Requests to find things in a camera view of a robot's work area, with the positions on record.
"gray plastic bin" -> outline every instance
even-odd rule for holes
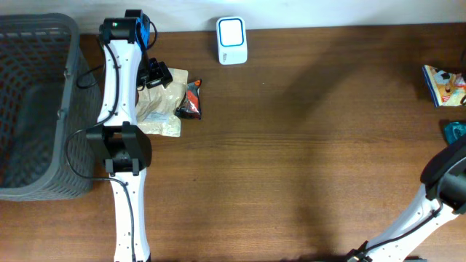
[[[0,17],[0,199],[71,199],[91,189],[90,180],[70,172],[63,153],[66,137],[98,117],[99,88],[76,87],[86,70],[70,17]],[[71,141],[70,158],[81,174],[93,175],[84,134]]]

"wooden tabletop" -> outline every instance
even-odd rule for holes
[[[466,24],[248,31],[218,63],[215,32],[161,33],[149,56],[202,77],[202,121],[151,135],[146,233],[155,261],[344,255],[383,232],[446,146],[422,66],[458,67]],[[102,63],[92,36],[81,48]],[[99,175],[102,169],[97,168]],[[0,202],[2,261],[112,261],[108,183],[81,199]],[[466,217],[412,255],[466,261]]]

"white square device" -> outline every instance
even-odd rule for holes
[[[244,63],[248,59],[245,21],[241,17],[217,20],[218,61],[222,65]]]

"white wall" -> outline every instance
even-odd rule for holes
[[[239,15],[248,29],[466,21],[466,0],[0,0],[0,15],[61,12],[84,33],[105,17],[142,9],[159,31],[214,30]]]

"white arm segment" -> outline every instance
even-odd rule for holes
[[[127,40],[112,40],[108,46],[114,53],[119,66],[119,99],[115,115],[105,122],[104,125],[107,127],[122,126],[125,121],[136,125],[136,76],[141,61],[141,48],[137,44],[128,44]],[[104,50],[106,58],[105,93],[98,121],[104,120],[113,108],[117,88],[114,61],[108,50],[106,48]],[[143,190],[146,169],[141,170],[139,175],[133,175],[131,172],[117,172],[114,178],[127,184],[131,205],[133,206],[136,260],[138,262],[146,262],[150,256],[144,225]],[[131,262],[131,220],[127,198],[122,186],[116,182],[111,182],[111,186],[114,191],[116,215],[116,250],[114,261]]]
[[[429,200],[426,198],[425,185],[418,190],[414,201],[400,215],[400,217],[378,237],[368,242],[366,248],[370,248],[385,240],[399,237],[400,235],[419,225],[422,221],[429,218],[433,211],[440,207],[436,199]],[[377,247],[367,253],[369,258],[374,262],[382,261],[403,261],[418,245],[420,245],[436,229],[448,221],[455,219],[458,215],[453,214],[453,209],[443,204],[443,209],[436,218],[433,218],[427,224],[423,225],[414,233],[398,241],[391,242],[381,247]]]

